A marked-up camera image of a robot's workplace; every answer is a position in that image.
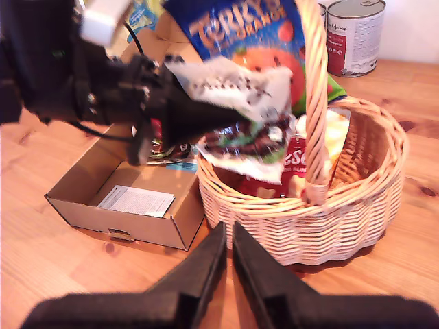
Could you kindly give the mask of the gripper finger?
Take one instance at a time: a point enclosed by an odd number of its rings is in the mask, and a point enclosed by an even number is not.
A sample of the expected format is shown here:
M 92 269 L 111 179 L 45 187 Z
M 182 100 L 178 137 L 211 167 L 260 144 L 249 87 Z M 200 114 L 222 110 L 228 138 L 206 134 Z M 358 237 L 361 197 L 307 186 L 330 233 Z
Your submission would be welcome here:
M 225 269 L 226 226 L 221 222 L 145 292 L 145 327 L 198 328 Z
M 238 222 L 233 225 L 233 264 L 259 328 L 309 328 L 300 299 L 317 291 L 282 266 Z

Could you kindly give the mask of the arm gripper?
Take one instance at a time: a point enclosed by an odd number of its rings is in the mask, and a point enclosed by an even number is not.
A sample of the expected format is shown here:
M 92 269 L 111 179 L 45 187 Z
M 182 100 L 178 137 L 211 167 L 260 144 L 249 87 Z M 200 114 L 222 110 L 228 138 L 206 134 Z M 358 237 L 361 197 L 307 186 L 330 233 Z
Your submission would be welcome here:
M 169 147 L 246 118 L 238 111 L 195 101 L 174 74 L 136 56 L 125 64 L 107 56 L 88 58 L 88 120 L 134 126 L 124 138 L 131 165 L 145 165 L 158 139 Z

